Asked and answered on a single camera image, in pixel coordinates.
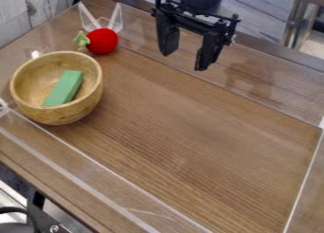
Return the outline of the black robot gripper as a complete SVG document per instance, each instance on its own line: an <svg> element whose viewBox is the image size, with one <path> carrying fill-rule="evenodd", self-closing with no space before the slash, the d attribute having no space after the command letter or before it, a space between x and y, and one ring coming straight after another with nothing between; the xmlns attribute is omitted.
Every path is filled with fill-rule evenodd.
<svg viewBox="0 0 324 233"><path fill-rule="evenodd" d="M196 71L207 70L219 59L223 46L232 45L243 17L224 6L223 0L156 0L156 8L193 22L195 29L200 27L216 31L204 34L203 46L197 51ZM163 55L169 56L179 49L180 29L165 14L159 14L156 21L159 48Z"/></svg>

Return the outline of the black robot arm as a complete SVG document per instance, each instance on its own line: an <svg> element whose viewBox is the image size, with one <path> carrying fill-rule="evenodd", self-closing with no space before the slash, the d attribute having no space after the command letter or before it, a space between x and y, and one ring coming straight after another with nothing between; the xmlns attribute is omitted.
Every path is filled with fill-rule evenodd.
<svg viewBox="0 0 324 233"><path fill-rule="evenodd" d="M232 45L238 24L243 20L239 13L222 6L222 0L156 0L152 16L164 56L179 50L183 28L203 36L196 71L205 71L218 61L223 48Z"/></svg>

